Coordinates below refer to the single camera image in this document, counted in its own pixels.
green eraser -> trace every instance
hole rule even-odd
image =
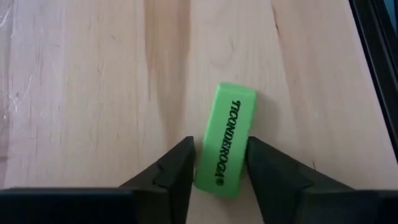
[[[224,197],[238,196],[241,171],[256,104],[256,92],[221,83],[216,90],[195,187]]]

eraser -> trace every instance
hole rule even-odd
[[[223,197],[239,195],[255,106],[254,90],[230,83],[218,85],[195,175],[196,188]]]

wood grain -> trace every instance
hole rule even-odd
[[[0,24],[2,187],[118,186],[184,136],[200,149],[233,82],[258,92],[253,135],[352,187],[398,188],[345,0],[3,0]],[[188,223],[243,222],[261,222],[246,175],[236,200],[193,189]]]

black lettering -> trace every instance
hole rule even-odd
[[[238,110],[239,110],[239,108],[241,107],[241,102],[240,102],[239,100],[237,100],[237,101],[232,101],[232,104],[235,105],[235,106],[238,108]]]
[[[229,132],[226,131],[225,134],[224,134],[224,139],[227,140],[227,141],[231,141],[232,138],[233,138],[233,135],[234,135],[234,133],[229,133]]]
[[[231,126],[235,126],[236,125],[236,119],[234,119],[234,118],[229,118],[228,119],[228,124],[227,124],[228,126],[229,125],[231,125]]]
[[[226,148],[222,147],[222,149],[220,150],[220,153],[224,154],[224,155],[228,155],[229,154],[229,149],[226,149]]]
[[[222,172],[224,172],[226,169],[225,163],[224,162],[217,162],[217,170],[220,170]]]
[[[229,117],[230,117],[230,119],[231,119],[231,118],[237,119],[237,118],[238,118],[238,112],[235,111],[235,110],[231,110],[231,111],[229,112]]]
[[[226,140],[226,139],[224,139],[223,140],[223,149],[230,149],[231,148],[231,142],[230,141],[228,141],[228,140]]]
[[[224,173],[221,170],[219,170],[219,168],[217,168],[215,176],[216,177],[224,177]]]
[[[232,139],[234,137],[234,131],[236,126],[236,120],[239,116],[239,109],[241,102],[239,100],[232,101],[231,109],[229,111],[229,118],[224,132],[224,139],[220,149],[218,157],[218,163],[216,168],[216,185],[224,185],[224,172],[226,170],[226,163],[228,162],[229,150],[231,149]]]
[[[220,162],[224,162],[224,163],[226,163],[226,162],[228,162],[228,156],[226,156],[226,154],[221,154],[220,156],[219,156],[219,159],[220,159]]]
[[[229,123],[228,123],[227,125],[228,125],[228,126],[226,127],[225,132],[229,132],[229,133],[231,133],[231,134],[234,134],[235,126],[229,125]]]

wood plank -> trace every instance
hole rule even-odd
[[[258,91],[253,135],[352,187],[398,187],[345,0],[13,0],[0,21],[7,11],[3,187],[117,186],[184,136],[200,148],[219,82]],[[261,222],[247,176],[236,200],[193,189],[188,222]]]

